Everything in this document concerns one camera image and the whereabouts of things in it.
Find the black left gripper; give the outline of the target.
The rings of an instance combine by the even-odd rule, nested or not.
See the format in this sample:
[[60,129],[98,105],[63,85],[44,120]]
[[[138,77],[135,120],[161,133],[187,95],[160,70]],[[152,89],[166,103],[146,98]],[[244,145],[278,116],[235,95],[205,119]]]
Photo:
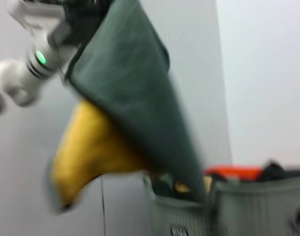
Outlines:
[[108,12],[107,0],[64,0],[62,5],[71,28],[69,41],[76,45],[92,38]]

